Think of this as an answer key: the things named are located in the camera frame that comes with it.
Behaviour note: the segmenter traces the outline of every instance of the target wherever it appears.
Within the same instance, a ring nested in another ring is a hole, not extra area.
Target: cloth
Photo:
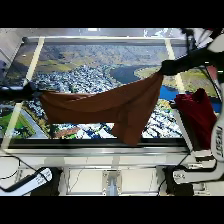
[[[193,94],[178,94],[174,100],[193,128],[199,146],[210,149],[212,129],[217,118],[205,90],[200,88]]]
[[[163,75],[150,77],[99,94],[44,91],[40,96],[50,124],[115,123],[112,134],[135,146],[157,103]]]

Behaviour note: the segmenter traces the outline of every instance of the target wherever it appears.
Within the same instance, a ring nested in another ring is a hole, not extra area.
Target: metal bracket
[[[102,193],[104,196],[119,196],[122,192],[122,178],[120,170],[103,171]]]

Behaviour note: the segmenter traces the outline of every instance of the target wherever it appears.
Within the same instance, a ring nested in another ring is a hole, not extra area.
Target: white tape strip
[[[38,62],[38,59],[39,59],[39,56],[40,56],[40,52],[41,52],[41,49],[42,49],[43,45],[44,45],[44,37],[40,37],[39,41],[38,41],[37,48],[34,52],[33,59],[31,61],[29,70],[28,70],[27,75],[26,75],[26,78],[28,80],[31,80],[32,77],[33,77],[33,73],[35,71],[35,68],[36,68],[36,65],[37,65],[37,62]],[[20,111],[21,111],[21,108],[22,108],[22,103],[17,103],[14,107],[11,119],[9,121],[7,130],[5,132],[5,135],[4,135],[2,144],[1,144],[1,150],[4,150],[4,151],[7,152],[9,143],[12,139],[12,134],[13,134],[14,128],[16,126],[16,123],[17,123],[17,120],[18,120],[18,117],[19,117],[19,114],[20,114]]]
[[[165,39],[165,44],[166,44],[166,49],[167,49],[167,52],[168,52],[168,55],[169,55],[169,59],[174,60],[175,56],[174,56],[173,48],[172,48],[171,43],[170,43],[170,39]],[[175,77],[175,80],[176,80],[176,84],[177,84],[177,88],[178,88],[179,93],[185,94],[185,88],[184,88],[184,84],[182,82],[180,74],[178,73],[174,77]]]

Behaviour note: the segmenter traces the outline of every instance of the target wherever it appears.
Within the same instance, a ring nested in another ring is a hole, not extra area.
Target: aerial photo of town
[[[36,46],[20,48],[6,81],[10,85],[22,85]],[[183,47],[175,49],[180,56]],[[146,78],[159,70],[168,59],[164,46],[116,46],[116,45],[49,45],[44,46],[32,81],[40,89],[66,93],[100,93]],[[185,88],[194,92],[203,87],[210,97],[217,97],[214,88],[198,70],[181,74]],[[169,100],[178,94],[174,77],[165,77],[160,99],[148,121],[143,138],[182,137]],[[14,102],[0,102],[0,137],[7,129]],[[54,124],[49,125],[38,100],[25,101],[16,124],[14,138],[63,138],[93,139],[114,138],[112,123]]]

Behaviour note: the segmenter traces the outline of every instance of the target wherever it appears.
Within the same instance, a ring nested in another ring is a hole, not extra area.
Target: orange-brown fabric
[[[115,123],[114,136],[136,145],[157,103],[163,75],[150,77],[99,94],[44,91],[40,96],[50,124]]]

